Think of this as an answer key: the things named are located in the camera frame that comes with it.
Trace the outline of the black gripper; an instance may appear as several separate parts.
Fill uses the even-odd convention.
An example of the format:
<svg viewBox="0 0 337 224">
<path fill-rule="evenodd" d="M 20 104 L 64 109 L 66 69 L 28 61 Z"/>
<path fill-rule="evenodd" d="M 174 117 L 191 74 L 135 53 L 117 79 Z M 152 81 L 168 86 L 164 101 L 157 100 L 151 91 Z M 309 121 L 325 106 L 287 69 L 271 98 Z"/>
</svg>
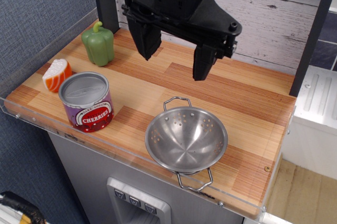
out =
<svg viewBox="0 0 337 224">
<path fill-rule="evenodd" d="M 195 81 L 206 80 L 217 58 L 232 57 L 242 31 L 215 0 L 125 0 L 122 9 L 136 48 L 146 60 L 160 47 L 161 32 L 195 44 Z"/>
</svg>

